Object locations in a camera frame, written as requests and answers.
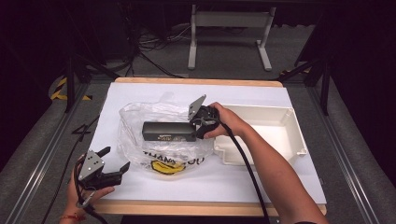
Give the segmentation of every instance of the yellow and black tape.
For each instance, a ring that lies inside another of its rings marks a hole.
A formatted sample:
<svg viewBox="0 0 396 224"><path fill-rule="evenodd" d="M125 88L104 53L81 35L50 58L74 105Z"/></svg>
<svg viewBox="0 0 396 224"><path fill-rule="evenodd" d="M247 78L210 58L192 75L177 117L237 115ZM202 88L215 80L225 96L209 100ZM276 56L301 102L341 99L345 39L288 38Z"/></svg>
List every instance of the yellow and black tape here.
<svg viewBox="0 0 396 224"><path fill-rule="evenodd" d="M67 82L67 77L63 77L61 81L59 82L58 86L56 87L55 91L51 95L50 99L51 100L67 100L67 95L61 95L61 90L64 87L64 84ZM82 97L82 100L92 100L91 95L84 95Z"/></svg>

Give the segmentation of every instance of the clear plastic bag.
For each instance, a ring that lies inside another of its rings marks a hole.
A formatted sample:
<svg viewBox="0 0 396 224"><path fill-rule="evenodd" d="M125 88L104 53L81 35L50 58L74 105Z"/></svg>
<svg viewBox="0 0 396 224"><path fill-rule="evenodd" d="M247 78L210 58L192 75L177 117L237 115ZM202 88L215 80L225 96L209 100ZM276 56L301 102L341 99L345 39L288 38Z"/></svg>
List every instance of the clear plastic bag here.
<svg viewBox="0 0 396 224"><path fill-rule="evenodd" d="M145 141L145 121L188 122L189 106L169 102L132 103L120 110L118 150L135 166L164 175L200 165L213 153L213 139L186 141Z"/></svg>

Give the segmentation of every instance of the person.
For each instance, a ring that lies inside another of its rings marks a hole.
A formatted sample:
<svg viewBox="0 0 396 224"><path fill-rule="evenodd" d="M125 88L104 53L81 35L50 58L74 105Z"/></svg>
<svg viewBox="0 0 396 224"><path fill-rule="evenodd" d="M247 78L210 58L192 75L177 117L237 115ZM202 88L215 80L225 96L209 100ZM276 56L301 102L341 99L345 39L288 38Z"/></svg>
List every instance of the person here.
<svg viewBox="0 0 396 224"><path fill-rule="evenodd" d="M223 107L219 103L213 103L210 106L215 107L219 111L221 122L230 127L233 135L239 136L247 145L264 190L279 214L280 223L329 223L305 190L300 178L282 155L232 110ZM206 133L204 138L214 138L220 135L228 135L221 125L215 130ZM85 214L84 210L76 207L78 197L74 183L70 184L67 191L67 206L64 210L64 215L83 216ZM111 187L98 190L91 199L91 203L113 190L114 188ZM63 221L61 222L63 224L76 223L73 222L76 221L74 218L61 219L61 221Z"/></svg>

